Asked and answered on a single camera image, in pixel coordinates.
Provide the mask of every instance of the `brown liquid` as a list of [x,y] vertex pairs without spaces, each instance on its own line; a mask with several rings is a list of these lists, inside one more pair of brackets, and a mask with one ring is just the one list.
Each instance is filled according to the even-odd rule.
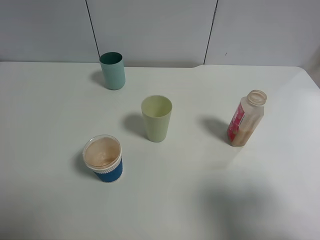
[[244,146],[249,138],[251,137],[251,134],[254,132],[254,129],[243,131],[240,130],[237,132],[235,138],[231,142],[231,145],[234,147],[242,147]]
[[94,167],[106,167],[120,154],[120,145],[112,138],[104,137],[93,142],[86,150],[84,160]]

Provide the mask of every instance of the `blue cup band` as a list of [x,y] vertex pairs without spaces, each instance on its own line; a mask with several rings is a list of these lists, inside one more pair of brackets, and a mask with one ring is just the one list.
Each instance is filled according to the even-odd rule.
[[121,157],[121,161],[119,163],[119,165],[111,172],[108,173],[97,173],[94,172],[95,175],[98,176],[98,178],[105,182],[105,183],[112,183],[114,181],[116,181],[118,178],[120,178],[121,174],[122,174],[122,157]]

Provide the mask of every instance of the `white wall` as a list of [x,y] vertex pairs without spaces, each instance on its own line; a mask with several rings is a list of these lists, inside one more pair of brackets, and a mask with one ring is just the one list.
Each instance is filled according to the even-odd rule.
[[88,0],[100,54],[126,66],[195,67],[204,63],[216,0]]
[[0,61],[98,60],[84,0],[0,0]]
[[304,66],[320,47],[320,0],[220,0],[206,64]]

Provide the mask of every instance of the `paper cup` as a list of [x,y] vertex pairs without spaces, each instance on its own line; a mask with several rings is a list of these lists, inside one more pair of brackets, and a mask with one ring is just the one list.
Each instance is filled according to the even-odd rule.
[[112,183],[120,178],[123,170],[122,149],[119,141],[110,135],[99,135],[90,139],[82,152],[85,165],[98,178]]
[[151,142],[159,143],[167,136],[172,103],[165,96],[148,96],[141,104],[146,135]]
[[126,83],[124,60],[118,52],[107,52],[100,57],[100,65],[107,89],[118,90]]

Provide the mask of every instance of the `dark green cup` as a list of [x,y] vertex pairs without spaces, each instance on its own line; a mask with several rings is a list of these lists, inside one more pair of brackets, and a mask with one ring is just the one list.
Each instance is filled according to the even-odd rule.
[[107,52],[100,57],[100,65],[107,89],[118,90],[126,83],[124,60],[118,52]]

